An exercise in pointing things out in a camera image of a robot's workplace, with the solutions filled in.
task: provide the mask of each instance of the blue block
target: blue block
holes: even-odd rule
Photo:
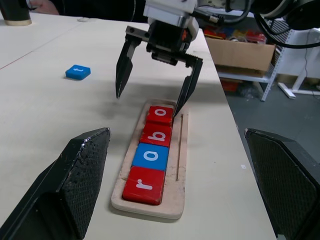
[[[146,143],[139,143],[132,166],[165,171],[167,168],[169,148]]]
[[[65,76],[69,79],[83,80],[91,74],[89,67],[73,65],[65,72]]]

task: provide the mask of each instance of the black cylinder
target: black cylinder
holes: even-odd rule
[[[7,25],[25,26],[32,23],[26,0],[0,0],[0,11]]]

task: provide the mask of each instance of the gray floor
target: gray floor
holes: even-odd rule
[[[293,139],[320,163],[320,99],[312,95],[297,95],[296,99],[289,99],[276,84],[265,102],[237,94],[226,93],[226,97],[249,159],[245,128]],[[285,240],[285,237],[280,235],[278,240]]]

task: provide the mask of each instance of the wooden table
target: wooden table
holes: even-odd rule
[[[188,50],[204,64],[188,101],[184,213],[172,221],[116,210],[111,194],[145,101],[176,100],[190,69],[152,60],[142,43],[117,100],[116,63],[127,22],[31,18],[35,25],[25,28],[0,25],[0,224],[71,138],[109,127],[103,181],[85,239],[276,239],[202,32]],[[65,79],[74,64],[90,67],[91,75]]]

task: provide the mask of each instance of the wooden tray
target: wooden tray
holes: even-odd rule
[[[123,200],[122,193],[128,179],[132,161],[146,124],[150,106],[174,108],[175,103],[167,100],[149,100],[143,107],[141,116],[133,132],[121,171],[116,180],[111,203],[116,209],[167,219],[179,219],[185,206],[185,184],[187,167],[188,111],[184,107],[174,118],[169,148],[165,181],[160,205],[148,205]]]

